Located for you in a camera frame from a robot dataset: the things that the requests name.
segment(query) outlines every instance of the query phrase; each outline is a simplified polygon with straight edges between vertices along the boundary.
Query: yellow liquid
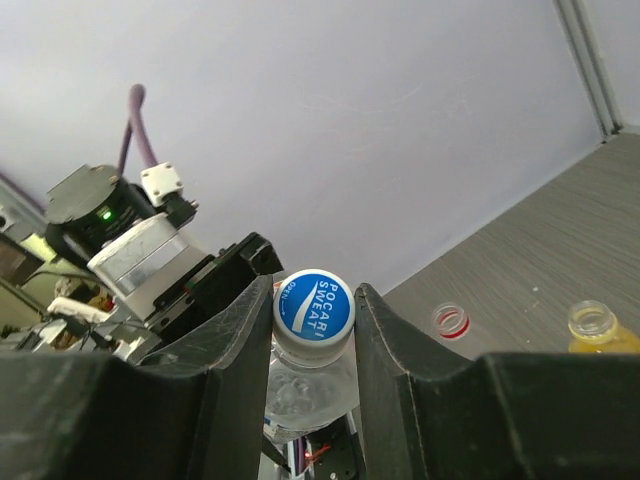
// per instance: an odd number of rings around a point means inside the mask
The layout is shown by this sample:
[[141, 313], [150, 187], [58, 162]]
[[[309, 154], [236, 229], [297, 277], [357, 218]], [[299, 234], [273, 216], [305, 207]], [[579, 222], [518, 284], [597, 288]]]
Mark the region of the yellow liquid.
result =
[[569, 344], [571, 353], [640, 353], [640, 338], [618, 326], [616, 336], [607, 343], [592, 345], [577, 338]]

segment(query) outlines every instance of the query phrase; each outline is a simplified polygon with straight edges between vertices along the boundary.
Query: transparent bottle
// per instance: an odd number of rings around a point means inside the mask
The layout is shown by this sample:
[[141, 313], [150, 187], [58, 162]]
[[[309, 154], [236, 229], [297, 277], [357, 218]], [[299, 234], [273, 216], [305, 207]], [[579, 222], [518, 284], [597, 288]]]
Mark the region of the transparent bottle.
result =
[[596, 300], [576, 303], [569, 309], [572, 353], [640, 353], [640, 338], [627, 330]]
[[464, 308], [455, 303], [444, 303], [431, 315], [432, 338], [470, 360], [484, 353], [503, 350], [482, 325], [472, 322]]
[[264, 431], [285, 443], [318, 430], [359, 403], [353, 294], [337, 276], [303, 270], [274, 300]]

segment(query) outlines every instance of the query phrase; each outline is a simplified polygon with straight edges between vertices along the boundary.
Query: gray wooden floor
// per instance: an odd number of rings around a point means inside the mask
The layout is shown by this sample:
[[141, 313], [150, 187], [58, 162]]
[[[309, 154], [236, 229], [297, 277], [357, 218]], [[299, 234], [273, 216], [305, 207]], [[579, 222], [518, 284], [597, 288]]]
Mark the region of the gray wooden floor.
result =
[[622, 134], [386, 295], [433, 334], [433, 309], [461, 305], [469, 337], [503, 350], [566, 351], [567, 310], [606, 303], [640, 333], [640, 136]]

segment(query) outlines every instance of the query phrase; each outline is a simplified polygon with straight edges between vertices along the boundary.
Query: white bottle cap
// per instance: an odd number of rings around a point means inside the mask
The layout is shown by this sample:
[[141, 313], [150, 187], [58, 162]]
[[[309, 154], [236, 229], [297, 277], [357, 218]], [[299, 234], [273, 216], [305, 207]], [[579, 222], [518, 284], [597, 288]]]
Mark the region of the white bottle cap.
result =
[[301, 270], [278, 287], [273, 316], [276, 342], [292, 360], [327, 365], [342, 354], [353, 330], [353, 293], [331, 272]]

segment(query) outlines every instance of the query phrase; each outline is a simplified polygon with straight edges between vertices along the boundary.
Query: red wire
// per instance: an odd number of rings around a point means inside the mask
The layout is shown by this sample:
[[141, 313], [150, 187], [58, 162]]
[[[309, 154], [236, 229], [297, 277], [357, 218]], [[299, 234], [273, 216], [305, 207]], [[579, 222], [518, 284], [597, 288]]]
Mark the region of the red wire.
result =
[[309, 465], [314, 464], [315, 462], [318, 461], [318, 459], [320, 458], [320, 456], [325, 453], [327, 450], [331, 450], [331, 445], [324, 445], [320, 450], [318, 450], [316, 453], [314, 453], [313, 455], [309, 456], [306, 458], [306, 465], [307, 467]]

